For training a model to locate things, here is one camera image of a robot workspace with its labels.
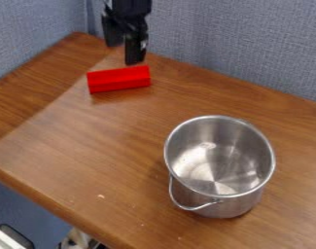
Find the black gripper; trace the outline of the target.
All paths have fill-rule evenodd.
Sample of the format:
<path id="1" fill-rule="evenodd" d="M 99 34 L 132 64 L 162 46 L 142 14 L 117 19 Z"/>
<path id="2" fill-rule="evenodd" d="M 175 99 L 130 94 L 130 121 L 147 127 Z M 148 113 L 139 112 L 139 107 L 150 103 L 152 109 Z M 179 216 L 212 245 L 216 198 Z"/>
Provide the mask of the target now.
<path id="1" fill-rule="evenodd" d="M 108 47 L 120 46 L 124 34 L 124 64 L 144 60 L 148 32 L 146 15 L 151 12 L 152 0 L 103 0 L 101 26 Z"/>

